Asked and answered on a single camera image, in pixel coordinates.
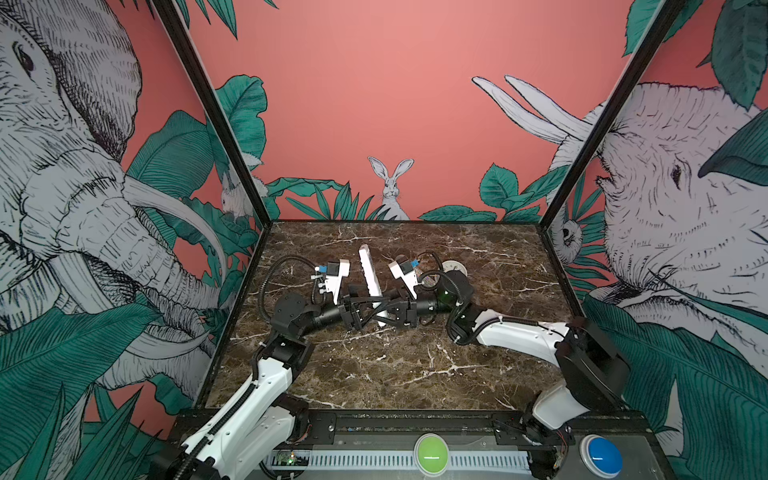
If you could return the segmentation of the white remote control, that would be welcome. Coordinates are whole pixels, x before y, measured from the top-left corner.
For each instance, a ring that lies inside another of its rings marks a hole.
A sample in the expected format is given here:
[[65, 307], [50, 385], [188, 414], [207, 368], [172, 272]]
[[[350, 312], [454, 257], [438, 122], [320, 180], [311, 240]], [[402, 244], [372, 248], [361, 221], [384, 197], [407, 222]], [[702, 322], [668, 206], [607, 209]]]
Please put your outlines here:
[[367, 244], [363, 244], [360, 247], [359, 258], [360, 258], [360, 263], [363, 269], [363, 274], [366, 281], [369, 296], [379, 297], [382, 291], [381, 291], [378, 279], [376, 277], [376, 272], [374, 269], [371, 252]]

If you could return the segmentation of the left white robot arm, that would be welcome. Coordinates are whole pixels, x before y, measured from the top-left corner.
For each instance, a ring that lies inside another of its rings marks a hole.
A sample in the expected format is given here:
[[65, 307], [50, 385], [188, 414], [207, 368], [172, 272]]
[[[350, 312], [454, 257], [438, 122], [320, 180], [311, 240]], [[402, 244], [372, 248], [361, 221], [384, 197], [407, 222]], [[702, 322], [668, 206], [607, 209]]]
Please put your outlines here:
[[360, 330], [367, 323], [361, 309], [383, 302], [370, 253], [362, 248], [359, 254], [365, 291], [341, 293], [351, 269], [346, 260], [315, 267], [313, 288], [330, 300], [284, 294], [267, 317], [270, 333], [251, 359], [249, 377], [179, 447], [167, 447], [152, 458], [149, 478], [245, 479], [278, 446], [307, 436], [312, 428], [308, 404], [288, 393], [314, 351], [307, 335], [337, 323]]

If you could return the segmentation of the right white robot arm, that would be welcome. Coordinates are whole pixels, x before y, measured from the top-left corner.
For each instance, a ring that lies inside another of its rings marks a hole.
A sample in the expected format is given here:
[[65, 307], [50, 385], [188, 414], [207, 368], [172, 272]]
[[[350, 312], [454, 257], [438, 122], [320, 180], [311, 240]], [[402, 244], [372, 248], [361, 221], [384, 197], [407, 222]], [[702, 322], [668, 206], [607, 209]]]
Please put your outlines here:
[[502, 314], [473, 302], [474, 288], [460, 270], [420, 271], [416, 260], [389, 263], [406, 290], [377, 309], [405, 326], [423, 316], [448, 315], [446, 333], [459, 346], [500, 347], [544, 360], [560, 369], [562, 380], [537, 394], [514, 428], [536, 442], [559, 433], [587, 412], [610, 413], [623, 405], [630, 366], [618, 347], [593, 321], [575, 316], [540, 322]]

